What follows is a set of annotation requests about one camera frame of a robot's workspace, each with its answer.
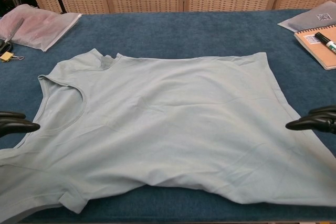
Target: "light blue t-shirt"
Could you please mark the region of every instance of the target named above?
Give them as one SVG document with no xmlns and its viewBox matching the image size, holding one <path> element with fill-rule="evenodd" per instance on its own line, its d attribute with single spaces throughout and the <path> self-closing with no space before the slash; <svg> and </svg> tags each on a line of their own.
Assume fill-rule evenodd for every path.
<svg viewBox="0 0 336 224">
<path fill-rule="evenodd" d="M 290 131 L 266 54 L 115 59 L 97 50 L 40 76 L 40 130 L 0 150 L 0 222 L 148 184 L 246 204 L 336 206 L 336 159 Z"/>
</svg>

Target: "blue table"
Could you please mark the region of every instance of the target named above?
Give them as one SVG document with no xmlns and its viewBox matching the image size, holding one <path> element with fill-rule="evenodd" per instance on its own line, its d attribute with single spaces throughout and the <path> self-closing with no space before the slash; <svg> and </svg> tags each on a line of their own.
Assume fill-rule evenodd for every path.
<svg viewBox="0 0 336 224">
<path fill-rule="evenodd" d="M 83 15 L 47 52 L 16 46 L 23 61 L 0 64 L 0 110 L 24 112 L 32 120 L 42 100 L 37 80 L 57 62 L 97 48 L 130 57 L 242 56 L 265 51 L 289 104 L 304 115 L 336 104 L 336 70 L 324 70 L 278 22 L 303 10 L 234 13 Z M 336 136 L 319 133 L 336 155 Z M 0 139 L 0 148 L 23 136 Z M 218 195 L 182 188 L 144 186 L 92 200 L 79 215 L 65 208 L 38 212 L 23 222 L 214 222 L 336 220 L 336 208 L 272 204 L 240 205 Z"/>
</svg>

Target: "plastic bag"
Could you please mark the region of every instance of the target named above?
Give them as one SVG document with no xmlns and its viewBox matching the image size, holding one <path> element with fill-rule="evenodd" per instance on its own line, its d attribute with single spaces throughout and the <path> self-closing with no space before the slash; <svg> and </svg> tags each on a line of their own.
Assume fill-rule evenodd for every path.
<svg viewBox="0 0 336 224">
<path fill-rule="evenodd" d="M 336 3 L 327 1 L 312 10 L 286 19 L 278 25 L 296 32 L 333 24 L 336 24 Z"/>
<path fill-rule="evenodd" d="M 81 17 L 79 13 L 57 14 L 49 10 L 19 5 L 0 19 L 0 39 L 9 37 L 17 22 L 24 18 L 12 41 L 47 51 Z"/>
</svg>

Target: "spiral notebook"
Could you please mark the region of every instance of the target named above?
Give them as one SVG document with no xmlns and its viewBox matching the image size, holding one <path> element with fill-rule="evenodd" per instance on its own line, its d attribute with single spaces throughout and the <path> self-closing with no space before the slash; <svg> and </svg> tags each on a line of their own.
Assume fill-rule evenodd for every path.
<svg viewBox="0 0 336 224">
<path fill-rule="evenodd" d="M 332 41 L 336 41 L 336 24 L 311 28 L 294 33 L 296 39 L 315 57 L 324 69 L 336 68 L 336 54 L 315 38 L 317 32 L 322 33 Z"/>
</svg>

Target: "scissors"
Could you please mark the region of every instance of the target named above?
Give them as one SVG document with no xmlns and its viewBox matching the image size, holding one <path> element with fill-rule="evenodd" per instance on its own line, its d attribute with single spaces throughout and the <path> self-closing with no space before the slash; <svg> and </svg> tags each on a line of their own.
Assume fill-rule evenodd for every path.
<svg viewBox="0 0 336 224">
<path fill-rule="evenodd" d="M 24 19 L 21 18 L 19 22 L 16 24 L 12 32 L 10 33 L 9 37 L 5 41 L 0 42 L 0 56 L 3 55 L 5 52 L 12 52 L 13 50 L 13 43 L 11 43 L 11 39 L 14 37 L 16 32 L 19 30 L 20 26 L 22 25 Z"/>
</svg>

